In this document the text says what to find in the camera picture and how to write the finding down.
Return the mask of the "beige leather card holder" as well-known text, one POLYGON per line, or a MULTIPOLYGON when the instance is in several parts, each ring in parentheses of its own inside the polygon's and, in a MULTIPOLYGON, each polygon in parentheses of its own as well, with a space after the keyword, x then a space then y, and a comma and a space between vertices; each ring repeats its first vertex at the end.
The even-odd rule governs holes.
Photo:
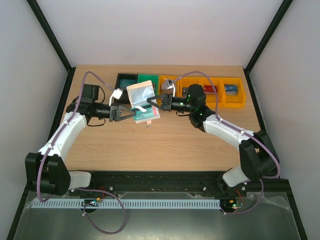
POLYGON ((137 124, 145 123, 150 127, 152 121, 160 118, 157 107, 147 102, 147 99, 155 97, 155 91, 151 80, 143 81, 126 87, 131 110, 135 111, 133 117, 137 124))

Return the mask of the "teal black-stripe credit card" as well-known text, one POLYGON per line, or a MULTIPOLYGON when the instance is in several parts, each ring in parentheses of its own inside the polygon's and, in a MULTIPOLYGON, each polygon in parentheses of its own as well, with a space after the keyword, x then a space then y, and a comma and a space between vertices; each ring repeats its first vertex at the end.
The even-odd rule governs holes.
POLYGON ((138 106, 132 107, 131 110, 136 113, 133 119, 137 122, 158 119, 160 117, 159 110, 155 106, 138 106))

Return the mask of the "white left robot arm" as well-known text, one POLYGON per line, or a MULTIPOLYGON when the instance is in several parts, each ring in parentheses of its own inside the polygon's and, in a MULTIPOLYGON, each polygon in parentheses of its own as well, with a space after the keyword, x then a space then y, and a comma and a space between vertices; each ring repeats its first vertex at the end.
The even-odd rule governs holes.
POLYGON ((38 196, 62 196, 69 190, 90 185, 91 173, 68 170, 66 158, 92 118, 120 122, 136 115, 135 111, 121 104, 99 102, 99 88, 98 85, 83 84, 79 96, 66 108, 63 121, 48 142, 38 152, 26 156, 27 184, 38 196))

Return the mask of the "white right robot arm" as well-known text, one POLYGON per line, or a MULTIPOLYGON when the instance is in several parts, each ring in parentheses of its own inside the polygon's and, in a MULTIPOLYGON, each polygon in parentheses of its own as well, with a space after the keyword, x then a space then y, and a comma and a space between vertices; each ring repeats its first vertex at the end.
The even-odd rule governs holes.
POLYGON ((147 102, 163 111, 187 112, 191 124, 202 132, 212 134, 239 152, 240 164, 226 171, 218 180, 218 191, 229 196, 240 183, 280 176, 280 164, 268 134, 248 131, 224 119, 206 105, 201 85, 188 87, 186 97, 164 93, 149 97, 147 102))

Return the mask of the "blue cards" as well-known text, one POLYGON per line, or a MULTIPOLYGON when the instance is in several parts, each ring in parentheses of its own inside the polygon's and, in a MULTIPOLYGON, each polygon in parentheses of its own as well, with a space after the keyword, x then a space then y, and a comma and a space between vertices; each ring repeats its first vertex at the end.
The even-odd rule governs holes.
POLYGON ((132 107, 147 104, 147 98, 155 96, 152 85, 139 86, 128 90, 128 96, 132 107))

